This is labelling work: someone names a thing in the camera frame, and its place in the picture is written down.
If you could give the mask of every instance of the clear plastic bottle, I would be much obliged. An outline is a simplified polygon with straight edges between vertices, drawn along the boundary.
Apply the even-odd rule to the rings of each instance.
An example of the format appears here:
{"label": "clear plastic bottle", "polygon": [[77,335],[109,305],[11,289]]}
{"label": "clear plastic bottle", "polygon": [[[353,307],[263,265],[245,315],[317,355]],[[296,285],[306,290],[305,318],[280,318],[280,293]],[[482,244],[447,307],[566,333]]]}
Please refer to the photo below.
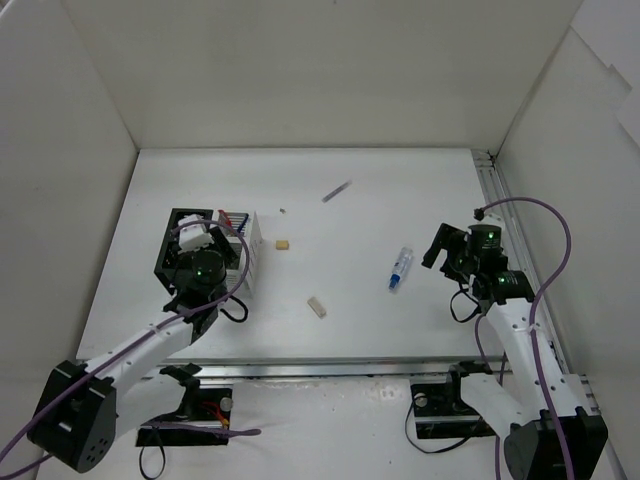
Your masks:
{"label": "clear plastic bottle", "polygon": [[409,270],[411,260],[413,260],[413,250],[411,250],[409,247],[404,247],[402,250],[400,250],[400,255],[398,255],[398,259],[393,265],[393,270],[391,271],[391,278],[389,279],[389,290],[395,290],[398,284],[402,281],[405,274]]}

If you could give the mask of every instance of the black cable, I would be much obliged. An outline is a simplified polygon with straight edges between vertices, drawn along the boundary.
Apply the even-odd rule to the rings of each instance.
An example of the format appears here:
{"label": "black cable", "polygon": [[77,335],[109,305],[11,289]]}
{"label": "black cable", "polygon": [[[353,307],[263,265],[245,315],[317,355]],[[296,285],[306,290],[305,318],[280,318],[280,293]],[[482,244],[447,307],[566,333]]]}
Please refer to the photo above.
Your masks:
{"label": "black cable", "polygon": [[[460,286],[460,290],[454,293],[453,296],[451,297],[451,300],[449,301],[449,311],[451,312],[451,316],[456,322],[467,323],[473,320],[476,316],[478,316],[482,312],[482,310],[480,309],[480,305],[478,304],[478,302],[467,293],[469,292],[469,289],[464,288],[462,284],[458,284],[458,285]],[[471,312],[471,314],[468,317],[465,317],[462,320],[458,318],[458,316],[456,315],[456,312],[454,312],[453,310],[453,301],[456,299],[458,295],[464,295],[476,305],[476,308],[473,310],[473,312]]]}
{"label": "black cable", "polygon": [[232,322],[236,322],[236,323],[245,322],[247,320],[247,318],[249,318],[249,308],[247,307],[247,305],[242,300],[240,300],[238,297],[234,297],[233,295],[231,295],[231,297],[229,297],[229,300],[233,300],[238,305],[240,305],[240,307],[242,308],[242,311],[244,312],[243,315],[242,315],[242,318],[236,318],[236,317],[232,316],[224,308],[220,309],[220,313],[222,313],[225,317],[227,317]]}
{"label": "black cable", "polygon": [[[158,448],[160,449],[160,454],[162,455],[162,468],[160,469],[160,473],[158,473],[155,477],[147,475],[147,472],[144,471],[144,467],[142,466],[142,455],[144,454],[144,449],[147,448],[149,441],[154,438],[158,442]],[[162,444],[162,439],[160,438],[160,433],[158,428],[151,429],[151,435],[147,438],[145,445],[140,449],[140,455],[138,456],[138,468],[140,469],[140,475],[144,480],[157,480],[160,478],[160,475],[164,473],[164,469],[167,466],[167,455],[164,451],[164,445]]]}
{"label": "black cable", "polygon": [[444,447],[444,448],[441,448],[439,450],[429,451],[429,450],[422,449],[409,436],[409,417],[411,416],[412,408],[413,408],[413,402],[411,402],[411,404],[409,404],[409,411],[407,411],[407,416],[404,419],[404,436],[407,437],[407,440],[409,441],[409,443],[411,444],[411,446],[413,448],[415,448],[416,450],[418,450],[418,451],[420,451],[422,453],[427,453],[429,455],[436,454],[436,453],[446,453],[446,452],[450,452],[451,450],[455,450],[458,447],[461,447],[462,445],[467,443],[469,440],[471,440],[471,438],[473,438],[473,434],[476,431],[476,428],[478,428],[478,425],[480,425],[483,422],[482,419],[478,420],[476,422],[476,424],[471,428],[471,431],[469,432],[469,434],[466,437],[464,437],[463,439],[461,439],[461,440],[457,441],[456,443],[454,443],[453,445],[449,445],[448,447]]}

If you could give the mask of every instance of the robotic arm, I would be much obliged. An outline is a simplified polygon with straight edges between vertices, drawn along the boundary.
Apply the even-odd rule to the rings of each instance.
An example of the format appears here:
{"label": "robotic arm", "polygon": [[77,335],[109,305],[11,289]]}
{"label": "robotic arm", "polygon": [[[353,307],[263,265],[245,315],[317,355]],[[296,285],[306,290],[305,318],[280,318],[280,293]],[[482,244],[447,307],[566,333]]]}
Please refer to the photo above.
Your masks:
{"label": "robotic arm", "polygon": [[[158,325],[150,323],[85,364],[61,363],[45,385],[34,416],[50,408],[61,394],[66,392],[66,397],[50,408],[27,436],[77,472],[95,467],[114,441],[129,430],[159,415],[180,411],[198,390],[199,381],[193,375],[200,368],[195,365],[165,367],[158,375],[140,380],[166,358],[197,341],[216,320],[217,305],[233,293],[227,292],[226,266],[239,261],[220,227],[238,233],[201,216],[177,218],[178,214],[174,211],[171,216],[160,252],[159,263],[164,268],[156,271],[162,274],[158,277],[165,280],[165,288],[175,294],[164,310],[177,315]],[[207,229],[203,224],[217,226]],[[246,270],[248,248],[242,236],[238,238],[247,253]],[[86,381],[90,372],[96,371],[99,373]]]}
{"label": "robotic arm", "polygon": [[529,324],[534,294],[526,275],[508,269],[500,246],[502,229],[477,224],[464,232],[442,224],[422,265],[432,268],[440,251],[445,277],[470,286],[481,314],[497,332],[509,358],[520,401],[498,384],[486,366],[468,362],[452,367],[454,398],[473,408],[501,439],[505,460],[516,480],[566,479],[558,434],[538,380],[531,329],[536,329],[540,360],[553,405],[567,440],[575,477],[589,479],[607,441],[600,416],[588,416],[555,359],[540,324]]}

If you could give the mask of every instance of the screw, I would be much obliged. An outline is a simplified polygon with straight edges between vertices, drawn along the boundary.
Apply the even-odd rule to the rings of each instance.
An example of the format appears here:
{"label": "screw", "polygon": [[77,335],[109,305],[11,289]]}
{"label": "screw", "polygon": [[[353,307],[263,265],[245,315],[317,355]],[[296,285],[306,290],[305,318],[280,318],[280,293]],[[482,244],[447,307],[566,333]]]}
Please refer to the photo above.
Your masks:
{"label": "screw", "polygon": [[416,393],[413,397],[413,404],[418,408],[424,408],[427,406],[427,396],[424,393]]}
{"label": "screw", "polygon": [[233,400],[229,397],[222,397],[220,400],[220,410],[229,413],[233,408]]}

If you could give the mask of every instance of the blue cap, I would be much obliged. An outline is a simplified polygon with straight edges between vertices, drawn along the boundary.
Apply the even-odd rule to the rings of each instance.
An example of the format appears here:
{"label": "blue cap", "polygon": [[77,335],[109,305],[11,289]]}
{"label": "blue cap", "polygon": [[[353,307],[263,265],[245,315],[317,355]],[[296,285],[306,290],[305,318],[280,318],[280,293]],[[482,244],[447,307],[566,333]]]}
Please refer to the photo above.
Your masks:
{"label": "blue cap", "polygon": [[393,274],[391,275],[391,280],[389,280],[389,290],[395,290],[400,282],[400,275]]}

